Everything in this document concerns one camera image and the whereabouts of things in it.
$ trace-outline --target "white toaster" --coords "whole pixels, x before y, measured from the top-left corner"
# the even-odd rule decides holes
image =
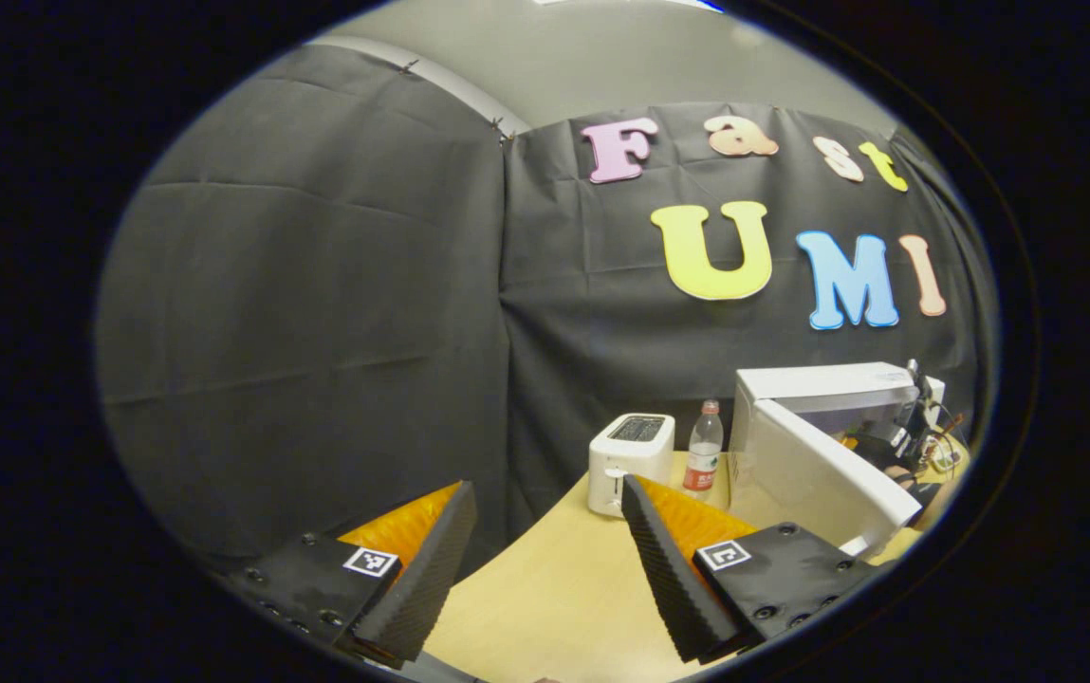
[[[623,519],[623,476],[637,474],[667,485],[675,446],[676,420],[670,415],[628,414],[614,419],[591,440],[588,507]]]

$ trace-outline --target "ceiling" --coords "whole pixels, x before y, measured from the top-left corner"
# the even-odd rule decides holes
[[[761,27],[665,0],[397,0],[326,35],[445,66],[531,129],[683,100],[800,109],[887,137],[896,129],[863,92]]]

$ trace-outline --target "wooden table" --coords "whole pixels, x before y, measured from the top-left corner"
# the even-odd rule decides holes
[[[718,459],[708,500],[723,510],[726,461]],[[685,462],[687,452],[676,452],[674,488]],[[920,479],[932,475],[942,476],[930,467]],[[871,562],[899,557],[918,536],[904,528]],[[519,540],[450,589],[424,650],[492,683],[662,683],[722,661],[679,661],[627,523],[588,509],[586,475]]]

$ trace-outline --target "plastic bottle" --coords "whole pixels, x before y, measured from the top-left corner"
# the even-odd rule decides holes
[[[692,425],[688,440],[688,469],[685,471],[683,492],[698,501],[707,501],[717,475],[717,458],[722,454],[722,419],[717,401],[710,399],[700,408],[700,419]]]

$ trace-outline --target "white appliance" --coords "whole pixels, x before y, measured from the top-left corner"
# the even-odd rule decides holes
[[[901,486],[838,441],[864,420],[904,420],[922,410],[911,373],[875,363],[736,375],[731,514],[760,528],[792,522],[868,558],[920,511]],[[940,402],[943,381],[930,378],[930,386]]]
[[[592,438],[589,448],[588,507],[625,519],[623,477],[637,474],[667,485],[676,447],[676,420],[670,415],[620,415]]]

